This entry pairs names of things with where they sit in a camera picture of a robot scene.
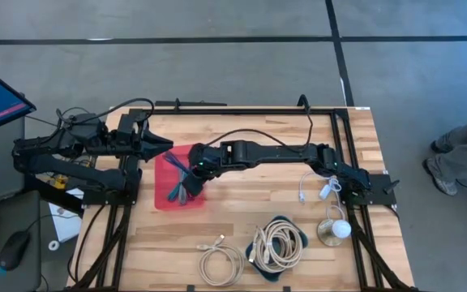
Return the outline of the red plastic tray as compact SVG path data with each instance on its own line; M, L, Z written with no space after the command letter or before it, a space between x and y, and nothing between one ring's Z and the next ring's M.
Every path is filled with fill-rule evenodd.
M155 159L155 208L161 211L201 208L205 204L204 191L191 196L182 185L188 168L188 153L191 145L177 146Z

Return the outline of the person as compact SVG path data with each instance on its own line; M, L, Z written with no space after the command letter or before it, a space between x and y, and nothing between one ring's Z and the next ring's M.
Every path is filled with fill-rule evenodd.
M422 162L435 187L445 195L457 194L457 181L467 180L467 124L431 142L432 157Z

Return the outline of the black computer mouse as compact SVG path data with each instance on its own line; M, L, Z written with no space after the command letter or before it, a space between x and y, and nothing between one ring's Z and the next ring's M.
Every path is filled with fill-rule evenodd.
M30 241L30 233L26 230L14 232L4 243L0 251L0 269L12 271L23 259L24 252Z

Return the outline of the yellow clamp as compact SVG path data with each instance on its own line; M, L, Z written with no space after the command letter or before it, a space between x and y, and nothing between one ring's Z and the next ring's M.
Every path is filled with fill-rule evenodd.
M48 174L48 183L52 187L55 187L60 190L66 190L66 185L68 183L69 178L62 174Z

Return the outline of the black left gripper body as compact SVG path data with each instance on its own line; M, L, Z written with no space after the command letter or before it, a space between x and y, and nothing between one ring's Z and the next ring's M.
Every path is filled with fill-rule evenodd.
M140 157L147 117L146 113L123 114L120 117L118 127L109 133L109 154L116 157Z

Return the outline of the white paper sheet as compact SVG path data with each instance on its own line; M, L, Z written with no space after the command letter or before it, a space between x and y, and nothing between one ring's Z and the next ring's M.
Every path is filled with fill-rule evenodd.
M80 217L52 203L49 203L49 210L53 215L54 228L60 243L64 243L79 235L82 224Z

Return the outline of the black aluminium table frame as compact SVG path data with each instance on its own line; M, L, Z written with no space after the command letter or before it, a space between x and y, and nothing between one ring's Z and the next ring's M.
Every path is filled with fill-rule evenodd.
M148 120L174 147L218 147L233 140L302 152L326 144L369 174L386 174L371 112L356 108L157 107ZM344 202L341 184L304 163L260 164L204 184L201 208L155 208L155 159L139 161L135 204L84 205L72 275L62 292L418 292L399 221L388 205ZM307 236L300 262L267 281L246 259L256 226L288 217ZM351 235L329 247L317 235L326 219Z

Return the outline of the teal plastic bin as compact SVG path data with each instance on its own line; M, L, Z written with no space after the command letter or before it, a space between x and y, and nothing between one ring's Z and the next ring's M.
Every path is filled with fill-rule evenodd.
M255 227L245 254L263 278L277 282L283 272L300 262L308 244L306 234L288 217L276 216L267 225Z

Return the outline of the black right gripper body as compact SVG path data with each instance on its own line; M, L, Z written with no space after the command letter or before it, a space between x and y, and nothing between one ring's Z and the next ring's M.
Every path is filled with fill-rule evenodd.
M195 163L195 175L189 175L187 171L182 185L191 196L196 197L204 189L204 184L218 175L221 151L205 144L194 144L188 153L188 161Z

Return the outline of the white globe lamp gold base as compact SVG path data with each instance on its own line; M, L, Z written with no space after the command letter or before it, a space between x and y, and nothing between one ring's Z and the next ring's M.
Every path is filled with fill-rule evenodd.
M326 219L317 226L319 240L329 247L340 246L351 235L352 227L345 220Z

